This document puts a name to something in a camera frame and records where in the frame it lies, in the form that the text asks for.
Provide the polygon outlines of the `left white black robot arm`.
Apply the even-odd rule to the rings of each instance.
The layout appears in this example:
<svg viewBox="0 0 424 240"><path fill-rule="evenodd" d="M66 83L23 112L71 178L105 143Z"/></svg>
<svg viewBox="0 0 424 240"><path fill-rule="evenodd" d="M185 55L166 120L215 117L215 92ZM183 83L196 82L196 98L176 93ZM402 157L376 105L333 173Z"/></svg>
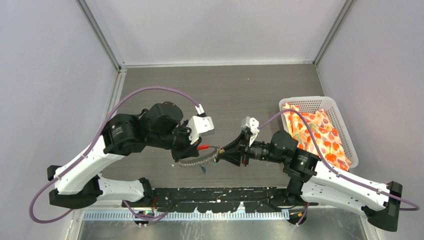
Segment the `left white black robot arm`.
<svg viewBox="0 0 424 240"><path fill-rule="evenodd" d="M146 178L112 180L101 173L112 163L146 147L169 150L175 161L198 157L202 135L212 133L214 125L202 112L189 120L183 117L182 110L169 101L154 104L139 114L116 114L93 146L68 164L47 169L49 180L57 178L49 192L50 204L75 210L98 201L123 200L132 206L148 207L154 193Z"/></svg>

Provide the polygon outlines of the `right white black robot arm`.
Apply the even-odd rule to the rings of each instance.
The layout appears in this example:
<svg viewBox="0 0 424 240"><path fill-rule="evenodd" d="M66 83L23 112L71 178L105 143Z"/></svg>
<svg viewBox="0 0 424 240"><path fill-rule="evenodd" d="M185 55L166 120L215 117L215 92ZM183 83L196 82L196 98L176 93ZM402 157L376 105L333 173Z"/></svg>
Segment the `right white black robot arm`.
<svg viewBox="0 0 424 240"><path fill-rule="evenodd" d="M275 132L270 142L252 141L249 129L226 145L217 160L238 167L250 160L281 164L290 178L285 198L291 205L317 203L363 216L376 228L398 230L403 186L395 181L379 183L350 172L328 167L319 156L298 147L284 130Z"/></svg>

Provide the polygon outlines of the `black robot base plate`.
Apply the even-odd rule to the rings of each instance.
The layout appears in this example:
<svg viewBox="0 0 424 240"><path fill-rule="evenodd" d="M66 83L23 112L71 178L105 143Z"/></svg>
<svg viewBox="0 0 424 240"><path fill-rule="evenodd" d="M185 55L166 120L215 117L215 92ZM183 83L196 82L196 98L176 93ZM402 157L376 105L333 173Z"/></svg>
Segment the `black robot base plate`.
<svg viewBox="0 0 424 240"><path fill-rule="evenodd" d="M281 209L304 207L290 202L285 188L278 187L157 187L136 202L133 208L154 208L169 213L234 213L244 207L246 213L276 213Z"/></svg>

